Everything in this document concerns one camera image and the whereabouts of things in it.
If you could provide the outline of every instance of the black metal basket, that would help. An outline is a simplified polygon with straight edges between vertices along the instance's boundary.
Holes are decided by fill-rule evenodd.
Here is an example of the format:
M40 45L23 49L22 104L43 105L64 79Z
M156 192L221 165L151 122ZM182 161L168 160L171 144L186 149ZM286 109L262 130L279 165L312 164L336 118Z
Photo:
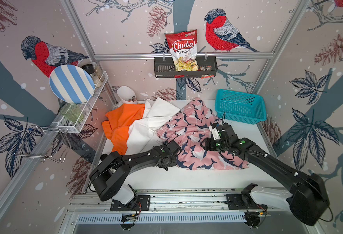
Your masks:
M185 76L185 77L201 77L202 75L214 75L217 73L217 60L216 57L196 57L196 62L199 67L211 66L210 71L175 71L173 58L155 57L155 77L157 78L171 78L174 76Z

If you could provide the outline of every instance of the green glass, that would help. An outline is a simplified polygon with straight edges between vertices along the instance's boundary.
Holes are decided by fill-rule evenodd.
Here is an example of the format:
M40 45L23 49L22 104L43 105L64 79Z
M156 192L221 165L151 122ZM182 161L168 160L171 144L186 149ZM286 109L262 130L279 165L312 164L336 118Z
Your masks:
M60 110L60 113L73 123L80 123L83 121L83 113L81 114L78 105L75 103L66 103Z

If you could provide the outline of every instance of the vent grille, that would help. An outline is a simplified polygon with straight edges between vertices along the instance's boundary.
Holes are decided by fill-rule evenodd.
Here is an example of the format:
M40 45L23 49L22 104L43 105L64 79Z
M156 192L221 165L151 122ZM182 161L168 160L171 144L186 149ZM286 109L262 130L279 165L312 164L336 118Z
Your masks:
M120 223L122 214L81 214L77 224ZM246 222L244 212L141 213L137 223Z

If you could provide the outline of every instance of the white paper cup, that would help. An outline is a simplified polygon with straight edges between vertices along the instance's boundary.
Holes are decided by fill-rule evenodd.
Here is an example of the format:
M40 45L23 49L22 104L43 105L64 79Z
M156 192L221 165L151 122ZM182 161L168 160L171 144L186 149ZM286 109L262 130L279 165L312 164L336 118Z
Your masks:
M127 86L121 86L117 90L117 94L121 101L126 104L138 104L135 92Z

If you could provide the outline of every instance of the orange cloth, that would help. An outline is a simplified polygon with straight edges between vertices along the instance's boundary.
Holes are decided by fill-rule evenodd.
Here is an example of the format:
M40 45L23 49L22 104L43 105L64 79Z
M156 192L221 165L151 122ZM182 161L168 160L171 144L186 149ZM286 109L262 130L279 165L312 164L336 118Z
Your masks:
M112 141L112 152L118 151L120 155L126 154L128 128L144 113L144 104L123 104L115 110L106 113L108 121L102 123L105 136Z

